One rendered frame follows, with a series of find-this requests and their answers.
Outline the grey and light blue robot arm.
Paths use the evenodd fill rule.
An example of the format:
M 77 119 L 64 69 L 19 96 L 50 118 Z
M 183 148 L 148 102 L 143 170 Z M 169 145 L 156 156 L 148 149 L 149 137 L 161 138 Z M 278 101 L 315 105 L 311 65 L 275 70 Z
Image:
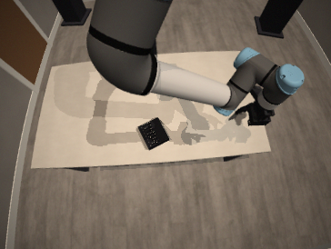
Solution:
M 274 110 L 304 83 L 297 66 L 276 65 L 250 47 L 236 57 L 236 71 L 226 85 L 158 61 L 150 51 L 172 2 L 95 0 L 86 46 L 105 80 L 133 95 L 153 93 L 212 105 L 223 116 L 230 116 L 248 93 Z

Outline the black lighting desk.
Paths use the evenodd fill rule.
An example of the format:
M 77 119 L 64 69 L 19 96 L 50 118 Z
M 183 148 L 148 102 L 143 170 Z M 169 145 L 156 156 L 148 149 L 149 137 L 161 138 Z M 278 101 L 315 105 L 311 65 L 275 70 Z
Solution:
M 169 141 L 169 137 L 164 127 L 160 123 L 158 117 L 138 126 L 138 129 L 143 136 L 149 150 Z

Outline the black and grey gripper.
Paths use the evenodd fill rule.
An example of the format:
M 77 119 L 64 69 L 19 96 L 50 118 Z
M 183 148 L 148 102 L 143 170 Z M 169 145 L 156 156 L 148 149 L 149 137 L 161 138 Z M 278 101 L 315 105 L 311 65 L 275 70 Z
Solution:
M 262 110 L 260 110 L 260 108 Z M 250 103 L 248 105 L 245 105 L 245 106 L 242 106 L 242 107 L 238 108 L 233 113 L 233 115 L 228 119 L 228 121 L 230 121 L 232 119 L 235 119 L 236 124 L 241 125 L 242 120 L 244 118 L 246 118 L 246 116 L 247 116 L 246 110 L 247 110 L 248 115 L 249 115 L 249 119 L 247 120 L 248 125 L 267 125 L 268 123 L 271 122 L 271 117 L 270 116 L 275 115 L 274 110 L 266 110 L 265 108 L 263 108 L 258 103 L 257 98 L 256 98 L 256 100 L 253 103 Z M 250 117 L 249 112 L 251 113 L 251 117 Z M 266 117 L 263 117 L 264 115 Z M 249 123 L 249 121 L 250 121 L 250 123 Z M 251 122 L 252 122 L 252 124 L 251 124 Z

